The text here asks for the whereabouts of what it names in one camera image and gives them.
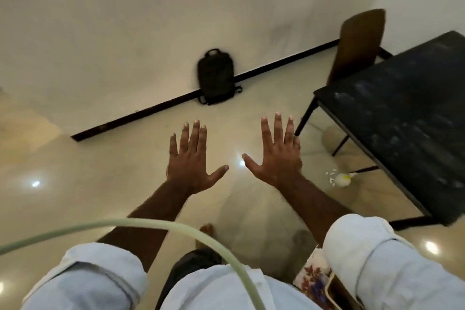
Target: garden hose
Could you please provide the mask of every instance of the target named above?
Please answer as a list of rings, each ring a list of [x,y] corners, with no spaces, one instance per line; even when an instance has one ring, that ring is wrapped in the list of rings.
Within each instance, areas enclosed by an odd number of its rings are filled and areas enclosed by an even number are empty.
[[[11,251],[17,250],[19,248],[24,248],[26,246],[36,244],[38,242],[43,242],[48,239],[55,237],[60,237],[62,235],[72,234],[80,231],[87,231],[90,229],[101,228],[101,227],[139,227],[139,228],[152,228],[152,229],[164,229],[167,231],[177,231],[181,234],[188,235],[194,239],[199,240],[205,245],[209,246],[218,254],[220,254],[226,262],[228,262],[231,267],[236,271],[239,276],[242,284],[244,285],[247,294],[252,301],[253,306],[256,310],[266,310],[264,304],[260,298],[259,292],[249,275],[247,274],[246,269],[239,260],[231,253],[227,248],[225,248],[221,243],[217,242],[212,237],[209,237],[205,233],[198,231],[197,229],[183,225],[176,222],[162,221],[158,219],[144,219],[144,218],[115,218],[115,219],[106,219],[97,222],[85,223],[81,225],[73,225],[70,227],[65,227],[57,229],[55,231],[49,231],[46,233],[38,234],[34,237],[29,237],[23,240],[18,240],[17,242],[12,242],[9,244],[0,246],[0,255],[7,254]]]

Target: white cloth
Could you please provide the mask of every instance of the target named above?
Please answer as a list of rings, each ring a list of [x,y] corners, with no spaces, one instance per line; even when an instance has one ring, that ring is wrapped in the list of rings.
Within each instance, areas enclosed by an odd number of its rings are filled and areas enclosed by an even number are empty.
[[[381,218],[355,214],[338,219],[323,250],[331,268],[368,310],[462,309],[465,282],[426,260]],[[319,307],[261,270],[247,269],[267,310]],[[136,256],[111,245],[70,249],[26,296],[23,310],[128,310],[147,287]],[[253,309],[244,287],[227,265],[194,272],[170,291],[162,310]]]

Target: rolled-up sleeve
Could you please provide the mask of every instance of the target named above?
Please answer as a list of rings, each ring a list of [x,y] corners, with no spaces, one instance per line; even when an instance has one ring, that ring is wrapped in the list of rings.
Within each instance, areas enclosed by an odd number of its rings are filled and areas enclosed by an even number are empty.
[[[369,310],[463,308],[465,282],[422,257],[385,219],[339,218],[323,252],[347,291]]]
[[[23,309],[133,309],[147,289],[140,260],[92,242],[69,249],[23,300]]]

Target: chair backrest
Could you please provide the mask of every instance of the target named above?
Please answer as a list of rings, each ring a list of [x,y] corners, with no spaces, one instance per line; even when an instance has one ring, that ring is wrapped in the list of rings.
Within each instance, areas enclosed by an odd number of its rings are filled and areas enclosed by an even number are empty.
[[[344,21],[338,52],[327,84],[346,78],[375,63],[383,38],[386,11],[373,9]]]

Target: foot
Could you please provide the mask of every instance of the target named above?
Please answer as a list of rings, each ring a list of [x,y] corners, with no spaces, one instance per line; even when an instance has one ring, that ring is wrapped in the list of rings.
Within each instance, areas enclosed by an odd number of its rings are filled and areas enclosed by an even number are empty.
[[[200,231],[202,233],[205,233],[206,235],[208,235],[209,237],[212,237],[214,238],[214,229],[213,229],[213,224],[209,223],[207,225],[204,225],[200,228]],[[208,248],[208,246],[206,246],[204,243],[196,240],[195,241],[195,248],[196,249],[200,249],[200,248]]]

